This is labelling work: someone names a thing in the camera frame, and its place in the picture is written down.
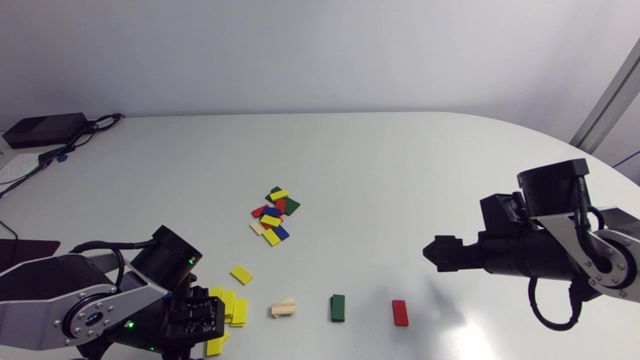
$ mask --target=metal pole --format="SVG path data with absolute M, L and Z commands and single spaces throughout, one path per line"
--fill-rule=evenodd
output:
M 640 92 L 640 39 L 569 144 L 590 154 Z

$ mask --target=yellow wooden block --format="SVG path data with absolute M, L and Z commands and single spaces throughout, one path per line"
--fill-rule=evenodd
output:
M 289 192 L 287 192 L 287 190 L 280 190 L 279 192 L 269 194 L 269 197 L 271 197 L 271 200 L 273 201 L 283 199 L 287 196 L 289 196 Z
M 227 339 L 229 339 L 229 333 L 225 331 L 225 334 L 222 337 L 207 341 L 207 356 L 222 354 L 222 343 Z
M 236 265 L 236 267 L 231 270 L 231 275 L 238 279 L 243 285 L 247 285 L 251 279 L 253 279 L 253 275 L 240 265 Z
M 209 288 L 209 296 L 217 296 L 222 297 L 222 292 L 225 289 L 222 286 L 216 286 L 214 288 Z
M 258 236 L 262 235 L 262 233 L 264 233 L 266 231 L 264 226 L 262 226 L 262 224 L 260 224 L 257 221 L 254 221 L 254 222 L 250 223 L 249 226 L 253 229 L 253 231 L 255 231 L 255 233 Z
M 271 215 L 263 215 L 260 218 L 260 222 L 262 222 L 263 224 L 278 227 L 280 226 L 280 223 L 282 222 L 282 220 L 280 220 L 279 218 L 272 217 Z
M 223 291 L 222 302 L 225 303 L 225 316 L 231 316 L 234 313 L 234 302 L 236 301 L 236 292 L 233 290 Z
M 246 322 L 246 310 L 248 306 L 248 299 L 236 299 L 236 303 L 234 304 L 234 314 L 231 317 L 231 326 L 244 324 Z
M 267 239 L 267 241 L 271 244 L 271 246 L 276 246 L 280 242 L 282 242 L 282 240 L 280 240 L 278 235 L 276 235 L 276 233 L 273 232 L 273 229 L 269 229 L 265 231 L 264 233 L 262 233 L 262 235 L 264 236 L 265 239 Z

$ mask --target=blue cable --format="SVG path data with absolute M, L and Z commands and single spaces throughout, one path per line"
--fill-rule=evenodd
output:
M 624 163 L 625 161 L 629 160 L 630 158 L 633 158 L 634 156 L 636 156 L 636 155 L 638 155 L 638 154 L 640 154 L 640 150 L 636 151 L 635 153 L 633 153 L 633 154 L 632 154 L 632 155 L 630 155 L 630 156 L 627 156 L 624 160 L 622 160 L 621 162 L 619 162 L 619 163 L 617 163 L 617 164 L 613 165 L 612 167 L 617 167 L 618 165 L 621 165 L 621 164 L 622 164 L 622 163 Z

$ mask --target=wooden block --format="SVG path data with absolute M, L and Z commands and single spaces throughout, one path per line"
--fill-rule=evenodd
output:
M 266 230 L 264 226 L 262 226 L 262 224 L 258 221 L 250 223 L 249 226 L 253 229 L 253 231 L 255 231 L 258 236 L 262 235 L 262 233 L 264 233 L 264 231 Z
M 269 242 L 269 244 L 271 244 L 271 246 L 276 246 L 282 241 L 280 240 L 278 235 L 276 235 L 276 233 L 273 232 L 273 229 L 269 229 L 265 231 L 262 235 L 264 236 L 265 239 L 267 239 L 267 241 Z
M 280 223 L 282 222 L 282 220 L 280 220 L 279 218 L 271 217 L 269 215 L 263 215 L 260 218 L 260 222 L 270 226 L 278 227 L 280 226 Z
M 396 326 L 409 326 L 409 318 L 406 314 L 406 303 L 404 300 L 393 300 L 391 304 L 394 307 Z
M 282 226 L 274 227 L 272 230 L 281 241 L 289 237 L 289 233 Z
M 269 207 L 269 205 L 261 206 L 261 207 L 255 209 L 255 210 L 253 210 L 251 212 L 251 215 L 253 215 L 254 218 L 257 218 L 262 214 L 262 209 L 268 208 L 268 207 Z
M 238 279 L 243 285 L 247 285 L 251 279 L 253 279 L 253 275 L 240 265 L 236 265 L 236 267 L 231 270 L 231 275 Z
M 271 189 L 271 191 L 269 192 L 269 195 L 265 196 L 264 198 L 267 199 L 268 201 L 274 202 L 273 200 L 271 200 L 271 194 L 275 192 L 279 192 L 280 190 L 282 189 L 276 186 L 273 189 Z
M 231 325 L 239 325 L 246 322 L 246 311 L 248 306 L 248 299 L 236 299 L 236 303 L 234 304 L 234 314 L 231 317 Z
M 236 301 L 236 292 L 233 290 L 223 291 L 220 299 L 225 303 L 225 316 L 233 315 L 234 302 Z
M 222 298 L 222 292 L 225 289 L 222 286 L 217 286 L 215 288 L 209 288 L 209 296 L 217 296 L 219 298 Z
M 331 321 L 344 322 L 344 295 L 333 294 L 331 297 Z
M 279 217 L 280 216 L 280 209 L 278 208 L 270 208 L 269 206 L 267 206 L 266 208 L 262 209 L 262 214 L 263 215 L 269 215 L 272 217 Z
M 269 194 L 269 197 L 271 198 L 271 201 L 284 199 L 287 196 L 289 196 L 289 192 L 287 190 L 280 190 L 279 192 L 275 192 L 275 193 L 270 193 Z
M 284 206 L 285 206 L 286 202 L 287 202 L 287 199 L 278 199 L 276 201 L 276 208 L 280 209 L 280 214 L 279 215 L 284 214 Z
M 284 213 L 287 214 L 287 215 L 291 215 L 299 207 L 300 207 L 300 203 L 299 202 L 297 202 L 294 199 L 288 197 L 288 198 L 285 199 Z
M 225 334 L 222 337 L 207 341 L 207 356 L 222 354 L 222 343 L 227 339 L 229 339 L 229 333 L 225 331 Z
M 296 312 L 296 303 L 292 298 L 287 297 L 281 302 L 271 305 L 271 315 L 278 318 L 280 315 L 291 315 Z

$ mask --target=red wooden block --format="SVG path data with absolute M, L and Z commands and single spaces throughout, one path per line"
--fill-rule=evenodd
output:
M 404 300 L 393 300 L 391 304 L 394 307 L 396 326 L 409 326 L 409 317 L 406 314 L 406 304 Z
M 282 215 L 284 213 L 284 205 L 286 204 L 286 200 L 280 199 L 280 200 L 276 200 L 276 208 L 280 209 L 280 214 Z
M 259 208 L 255 209 L 255 210 L 253 210 L 253 211 L 251 212 L 251 215 L 253 215 L 253 217 L 254 217 L 254 218 L 259 217 L 259 216 L 262 214 L 262 209 L 264 209 L 264 208 L 266 208 L 266 207 L 268 207 L 268 206 L 269 206 L 269 205 L 261 206 L 261 207 L 259 207 Z

